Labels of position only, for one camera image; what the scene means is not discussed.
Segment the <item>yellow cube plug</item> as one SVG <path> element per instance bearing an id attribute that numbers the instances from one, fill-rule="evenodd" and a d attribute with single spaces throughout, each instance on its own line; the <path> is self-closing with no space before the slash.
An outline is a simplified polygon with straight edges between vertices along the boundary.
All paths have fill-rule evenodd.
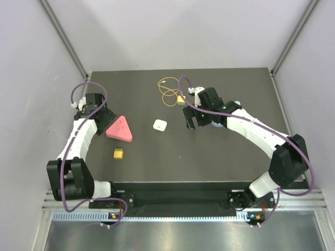
<path id="1" fill-rule="evenodd" d="M 123 149 L 114 149 L 113 158 L 114 159 L 123 159 L 124 151 Z"/>

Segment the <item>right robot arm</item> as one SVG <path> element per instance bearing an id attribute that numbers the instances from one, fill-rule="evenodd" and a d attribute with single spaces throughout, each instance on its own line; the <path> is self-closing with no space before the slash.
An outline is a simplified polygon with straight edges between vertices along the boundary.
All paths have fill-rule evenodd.
<path id="1" fill-rule="evenodd" d="M 186 126 L 212 124 L 234 131 L 259 147 L 269 158 L 268 171 L 250 183 L 243 192 L 244 206 L 256 207 L 275 189 L 287 189 L 308 170 L 305 140 L 296 134 L 277 132 L 252 117 L 239 102 L 223 102 L 213 87 L 190 87 L 194 103 L 183 108 Z"/>

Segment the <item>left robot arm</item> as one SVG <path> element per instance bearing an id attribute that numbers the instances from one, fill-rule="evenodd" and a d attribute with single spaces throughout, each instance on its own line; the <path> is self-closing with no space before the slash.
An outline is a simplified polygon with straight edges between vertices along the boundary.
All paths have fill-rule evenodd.
<path id="1" fill-rule="evenodd" d="M 78 104 L 70 137 L 57 159 L 47 163 L 47 173 L 53 197 L 62 200 L 63 178 L 66 200 L 100 198 L 107 207 L 119 200 L 108 181 L 94 180 L 85 159 L 95 135 L 103 134 L 112 125 L 116 115 L 107 107 L 103 94 L 87 94 Z"/>

